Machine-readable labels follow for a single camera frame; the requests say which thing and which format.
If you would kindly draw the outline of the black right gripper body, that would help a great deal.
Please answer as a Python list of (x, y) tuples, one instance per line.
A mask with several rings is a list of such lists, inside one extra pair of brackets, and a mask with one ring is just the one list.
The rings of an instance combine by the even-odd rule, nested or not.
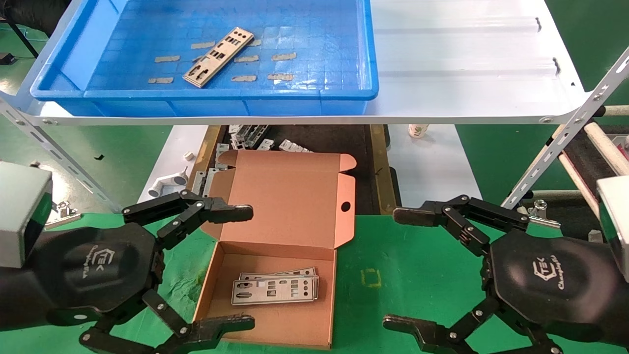
[(623, 276), (606, 244), (519, 230), (492, 242), (487, 295), (519, 334), (539, 328), (568, 340), (623, 338)]

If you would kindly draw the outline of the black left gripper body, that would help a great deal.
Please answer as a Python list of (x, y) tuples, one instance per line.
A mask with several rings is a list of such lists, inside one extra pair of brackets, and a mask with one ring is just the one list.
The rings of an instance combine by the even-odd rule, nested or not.
[(162, 282), (164, 253), (144, 227), (45, 232), (27, 259), (27, 309), (37, 324), (131, 320)]

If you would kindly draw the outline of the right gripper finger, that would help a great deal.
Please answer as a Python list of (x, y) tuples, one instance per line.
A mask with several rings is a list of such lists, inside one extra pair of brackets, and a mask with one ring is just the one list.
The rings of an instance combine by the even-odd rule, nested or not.
[[(383, 327), (390, 331), (411, 334), (421, 351), (429, 354), (476, 354), (467, 338), (501, 309), (501, 303), (491, 296), (479, 302), (452, 327), (433, 321), (389, 314), (383, 318)], [(563, 354), (563, 349), (537, 328), (525, 328), (531, 341), (528, 347), (502, 351), (502, 354)]]
[(393, 219), (402, 225), (443, 227), (475, 256), (489, 255), (489, 237), (473, 222), (503, 232), (526, 231), (528, 216), (483, 200), (460, 195), (447, 202), (428, 200), (420, 208), (398, 207)]

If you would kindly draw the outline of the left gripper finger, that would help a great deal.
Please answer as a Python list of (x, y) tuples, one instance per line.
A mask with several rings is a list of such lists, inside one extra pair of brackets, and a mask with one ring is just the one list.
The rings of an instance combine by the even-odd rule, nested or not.
[(171, 330), (172, 335), (157, 347), (112, 336), (116, 325), (112, 317), (102, 317), (95, 325), (83, 332), (79, 343), (97, 354), (188, 354), (218, 347), (228, 332), (249, 331), (255, 327), (255, 319), (249, 315), (231, 315), (206, 318), (187, 323), (155, 291), (144, 292), (141, 297), (144, 308), (149, 308)]
[(171, 218), (156, 233), (157, 244), (171, 250), (205, 223), (245, 222), (253, 218), (249, 205), (228, 205), (220, 197), (201, 197), (190, 190), (173, 192), (123, 209), (125, 223), (140, 226)]

